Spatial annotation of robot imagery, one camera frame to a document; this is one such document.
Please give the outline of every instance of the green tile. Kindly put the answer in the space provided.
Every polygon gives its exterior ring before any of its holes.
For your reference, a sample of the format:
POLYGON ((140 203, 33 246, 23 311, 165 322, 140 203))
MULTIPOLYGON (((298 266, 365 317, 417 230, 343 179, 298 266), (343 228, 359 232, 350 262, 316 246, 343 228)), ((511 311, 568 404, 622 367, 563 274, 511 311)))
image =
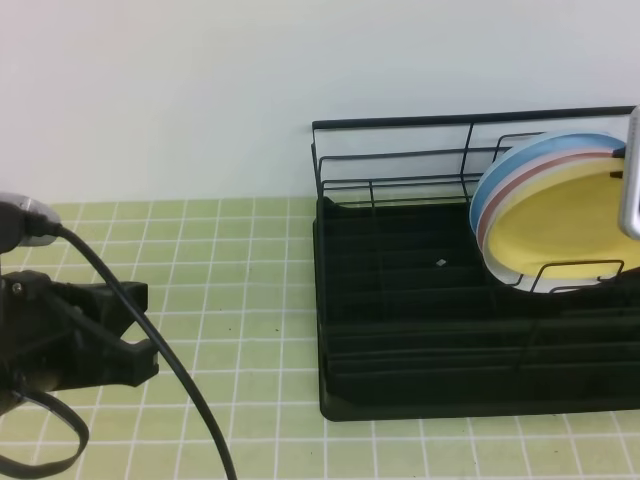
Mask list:
POLYGON ((640 473, 640 438, 627 437, 625 438, 625 443, 627 444, 627 451, 629 452, 633 471, 640 473))
MULTIPOLYGON (((178 356, 183 365, 193 365, 196 356, 196 346, 194 344, 173 344, 171 349, 178 356)), ((171 368, 167 365, 164 358, 159 357, 158 363, 161 372, 171 372, 171 368)))
POLYGON ((282 401, 306 402, 318 400, 317 372, 283 372, 282 401))
POLYGON ((149 285, 168 285, 171 278, 171 265, 138 265, 136 281, 149 285))
POLYGON ((238 360, 238 344, 204 343, 198 349, 198 370, 233 370, 238 360))
POLYGON ((110 241, 142 240, 144 237, 144 222, 114 223, 109 235, 110 241))
POLYGON ((315 267, 313 262, 288 263, 287 283, 289 285, 315 285, 315 267))
POLYGON ((211 252, 213 251, 213 242, 187 242, 178 246, 178 262, 206 262, 211 261, 211 252))
POLYGON ((175 440, 182 434, 184 407, 143 408, 138 427, 140 440, 175 440))
POLYGON ((318 327, 314 312, 286 312, 284 323, 285 338, 315 337, 317 334, 318 327))
POLYGON ((110 243, 104 249, 102 259, 106 263, 136 263, 139 251, 137 243, 110 243))
POLYGON ((424 453, 420 441, 378 440, 376 451, 379 477, 424 478, 424 453))
POLYGON ((609 412, 572 413, 567 415, 573 433, 615 433, 616 424, 609 412))
POLYGON ((565 435, 567 426, 562 415, 526 415, 520 417, 525 435, 565 435))
POLYGON ((273 443, 238 443, 232 447, 238 478, 273 478, 275 468, 273 443))
POLYGON ((182 218, 184 205, 184 200, 153 202, 151 205, 151 218, 182 218))
POLYGON ((280 342, 245 341, 242 345, 240 368, 278 368, 280 342))
POLYGON ((234 438, 273 438, 276 434, 275 406, 238 405, 233 425, 234 438))
POLYGON ((139 263, 172 263, 177 244, 173 242, 142 244, 139 263))
POLYGON ((187 403, 187 392, 175 375, 156 375, 149 380, 147 405, 182 405, 187 403))
POLYGON ((294 217, 289 219, 289 237, 311 238, 313 236, 313 217, 294 217))
POLYGON ((283 345, 284 368, 317 368, 318 342, 316 340, 288 340, 283 345))
POLYGON ((248 285, 246 308, 271 309, 282 308, 283 287, 279 285, 248 285))
POLYGON ((313 243, 308 239, 289 239, 289 260, 313 260, 313 243))
POLYGON ((287 302, 285 308, 289 310, 306 310, 316 308, 316 289, 314 285, 289 285, 287 287, 287 302))
POLYGON ((640 410, 624 410, 615 415, 622 432, 640 433, 640 410))
POLYGON ((280 374, 276 372, 238 373, 238 402, 275 402, 278 400, 280 374))
POLYGON ((520 442, 476 440, 480 475, 485 477, 526 476, 527 466, 520 442))
POLYGON ((371 422, 327 422, 329 438, 371 438, 371 422))
POLYGON ((99 391, 99 387, 62 390, 58 392, 58 398, 71 407, 95 405, 98 400, 99 391))
POLYGON ((21 266, 26 260, 27 254, 30 250, 31 249, 29 248, 18 247, 8 253, 3 253, 2 258, 0 259, 2 261, 2 267, 4 268, 9 265, 21 266))
POLYGON ((130 478, 136 480, 173 479, 178 460, 178 445, 135 445, 130 478))
POLYGON ((536 476, 578 475, 578 465, 568 438, 527 439, 527 457, 536 476))
POLYGON ((145 240, 177 240, 180 237, 181 220, 156 220, 147 225, 145 240))
POLYGON ((99 445, 89 442, 80 478, 122 480, 129 463, 129 445, 99 445))
POLYGON ((49 245, 48 247, 34 248, 29 255, 29 265, 59 265, 62 263, 66 245, 49 245))
POLYGON ((622 475, 629 466, 619 438, 576 438, 576 450, 585 475, 622 475))
POLYGON ((477 417, 471 419, 471 425, 477 436, 518 435, 514 417, 477 417))
POLYGON ((476 476, 476 462, 469 440, 427 440, 425 451, 432 477, 476 476))
POLYGON ((168 312, 201 312, 205 287, 171 287, 168 295, 168 312))
POLYGON ((205 340, 238 338, 241 319, 240 313, 208 313, 202 325, 202 338, 205 340))
POLYGON ((143 386, 109 385, 102 390, 101 405, 137 405, 142 401, 143 386))
MULTIPOLYGON (((132 280, 133 279, 133 265, 113 265, 111 271, 118 280, 132 280)), ((96 282, 103 282, 101 277, 96 275, 96 282)))
POLYGON ((111 222, 78 223, 74 231, 85 242, 104 242, 109 236, 111 222))
POLYGON ((98 442, 132 440, 138 411, 138 408, 99 408, 93 420, 91 438, 98 442))
MULTIPOLYGON (((85 424, 89 425, 91 423, 93 409, 77 409, 76 413, 85 424)), ((47 429, 44 432, 42 440, 44 442, 73 442, 75 444, 78 441, 78 435, 71 428, 69 428, 69 425, 67 425, 65 422, 60 420, 55 415, 50 415, 49 421, 47 423, 47 429)))
POLYGON ((208 443, 187 443, 180 455, 180 478, 223 478, 224 469, 219 455, 211 453, 208 443))
POLYGON ((249 238, 251 237, 251 219, 250 218, 222 218, 218 221, 219 239, 229 238, 249 238))
POLYGON ((3 416, 0 429, 2 442, 36 442, 47 412, 18 408, 3 416))
POLYGON ((30 464, 33 455, 35 454, 36 446, 35 445, 3 445, 2 446, 2 455, 14 460, 16 462, 30 464))
POLYGON ((330 478, 373 478, 375 471, 371 442, 329 441, 327 468, 330 478))
POLYGON ((207 296, 207 310, 240 310, 244 301, 244 287, 213 286, 207 296))
POLYGON ((282 313, 247 312, 244 318, 244 338, 280 338, 282 313))
POLYGON ((216 262, 238 262, 249 258, 248 240, 226 240, 216 242, 213 259, 216 262))
POLYGON ((82 220, 112 220, 116 209, 115 203, 85 203, 82 209, 82 220))
POLYGON ((324 417, 316 405, 283 405, 280 410, 281 438, 323 438, 324 417))
POLYGON ((164 309, 164 300, 167 296, 167 287, 149 287, 148 313, 161 312, 164 309))
POLYGON ((210 218, 218 215, 218 200, 188 200, 187 218, 210 218))
POLYGON ((176 265, 173 270, 173 285, 205 284, 209 277, 209 265, 176 265))
MULTIPOLYGON (((231 407, 211 407, 213 416, 222 431, 222 434, 229 436, 229 425, 231 423, 231 407)), ((211 440, 211 433, 202 421, 202 417, 195 407, 189 407, 187 414, 187 428, 185 429, 185 440, 211 440)))
POLYGON ((285 240, 253 240, 251 260, 284 260, 285 240))
POLYGON ((185 220, 182 226, 183 240, 213 239, 216 233, 216 220, 185 220))
POLYGON ((388 420, 376 422, 376 437, 419 437, 419 420, 388 420))
POLYGON ((91 283, 96 271, 89 265, 80 265, 77 267, 61 266, 60 274, 57 278, 59 282, 69 283, 91 283))
MULTIPOLYGON (((76 445, 51 445, 43 443, 40 448, 40 455, 38 456, 38 463, 51 463, 56 462, 65 458, 72 457, 76 453, 76 445)), ((69 470, 66 470, 63 473, 56 475, 55 480, 75 480, 76 471, 78 469, 78 462, 76 462, 69 470)))
POLYGON ((286 217, 288 198, 256 198, 256 217, 286 217))
POLYGON ((146 220, 150 211, 149 202, 121 202, 118 204, 116 220, 146 220))
POLYGON ((211 265, 209 283, 244 283, 247 263, 214 263, 211 265))
POLYGON ((236 375, 233 372, 196 373, 195 381, 207 402, 229 403, 233 400, 236 375))
POLYGON ((221 217, 250 217, 253 214, 253 199, 225 198, 221 200, 221 217))
POLYGON ((285 238, 286 218, 256 218, 253 224, 253 238, 285 238))
MULTIPOLYGON (((96 245, 96 244, 91 244, 90 245, 91 248, 102 257, 102 244, 96 245)), ((74 266, 78 266, 78 265, 83 265, 83 266, 88 266, 89 262, 87 262, 87 260, 84 258, 84 256, 78 252, 75 248, 69 248, 67 250, 66 255, 64 256, 64 260, 63 263, 65 265, 74 265, 74 266)))
POLYGON ((323 478, 321 442, 283 442, 278 447, 278 478, 323 478))
POLYGON ((60 215, 63 222, 76 220, 80 214, 80 203, 54 203, 51 208, 60 215))
POLYGON ((289 199, 289 215, 316 215, 315 197, 293 197, 289 199))
POLYGON ((249 283, 282 285, 284 282, 284 262, 249 263, 249 283))

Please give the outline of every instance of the dish rack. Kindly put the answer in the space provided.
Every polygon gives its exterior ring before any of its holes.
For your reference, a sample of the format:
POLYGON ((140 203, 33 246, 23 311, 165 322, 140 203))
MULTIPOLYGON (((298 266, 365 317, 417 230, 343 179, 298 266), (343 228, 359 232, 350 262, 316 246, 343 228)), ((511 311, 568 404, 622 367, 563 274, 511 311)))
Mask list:
MULTIPOLYGON (((624 122, 631 111, 610 107, 313 122, 325 417, 640 408, 640 272, 621 273, 624 263, 617 259, 571 262, 613 263, 618 274, 580 289, 520 291, 489 273, 468 221, 475 184, 514 142, 549 126, 624 122), (402 138, 410 140, 407 145, 422 135, 433 138, 436 148, 391 148, 379 141, 389 132, 399 134, 401 144, 402 138), (334 134, 343 140, 325 154, 321 144, 334 134), (353 153, 354 145, 365 152, 353 153), (418 174, 403 170, 407 160, 418 174), (367 162, 375 168, 352 168, 367 162), (330 164, 347 166, 347 173, 328 175, 330 164), (420 174, 427 164, 435 174, 420 174), (392 174, 372 175, 374 170, 392 174)), ((537 279, 561 265, 545 265, 537 279)))

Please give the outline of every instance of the black drip tray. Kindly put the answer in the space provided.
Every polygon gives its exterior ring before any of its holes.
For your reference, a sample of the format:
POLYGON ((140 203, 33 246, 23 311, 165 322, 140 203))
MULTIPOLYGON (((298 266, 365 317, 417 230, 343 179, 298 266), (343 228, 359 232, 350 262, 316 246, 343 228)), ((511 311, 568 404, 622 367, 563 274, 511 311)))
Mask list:
POLYGON ((314 243, 327 418, 640 408, 637 272, 575 292, 522 292, 485 269, 464 203, 322 202, 314 243))

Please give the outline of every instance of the white wall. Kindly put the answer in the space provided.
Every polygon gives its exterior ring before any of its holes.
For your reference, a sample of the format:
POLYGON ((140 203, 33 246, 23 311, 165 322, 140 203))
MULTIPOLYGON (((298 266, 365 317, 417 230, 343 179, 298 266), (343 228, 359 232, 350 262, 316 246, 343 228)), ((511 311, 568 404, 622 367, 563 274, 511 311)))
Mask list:
POLYGON ((640 103, 637 0, 0 0, 0 189, 312 194, 310 122, 640 103))

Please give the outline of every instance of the plate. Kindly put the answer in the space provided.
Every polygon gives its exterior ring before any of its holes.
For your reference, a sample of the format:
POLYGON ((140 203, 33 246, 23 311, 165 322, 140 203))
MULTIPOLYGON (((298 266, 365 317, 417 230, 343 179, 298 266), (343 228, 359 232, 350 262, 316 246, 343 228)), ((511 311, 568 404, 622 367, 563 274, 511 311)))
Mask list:
POLYGON ((533 139, 511 148, 496 160, 478 182, 471 201, 469 222, 474 233, 477 231, 482 210, 494 189, 511 173, 527 162, 553 155, 562 156, 568 151, 581 149, 611 149, 624 147, 624 142, 603 132, 558 131, 537 135, 533 139))
POLYGON ((554 185, 595 175, 622 171, 624 160, 611 157, 611 150, 577 153, 551 161, 532 161, 510 175, 492 192, 482 210, 476 238, 482 248, 495 221, 527 197, 554 185))
MULTIPOLYGON (((621 260, 640 266, 640 244, 618 228, 622 180, 599 173, 554 185, 514 205, 487 234, 493 257, 504 267, 536 276, 555 262, 621 260)), ((619 265, 570 265, 545 278, 590 279, 613 275, 619 265)))

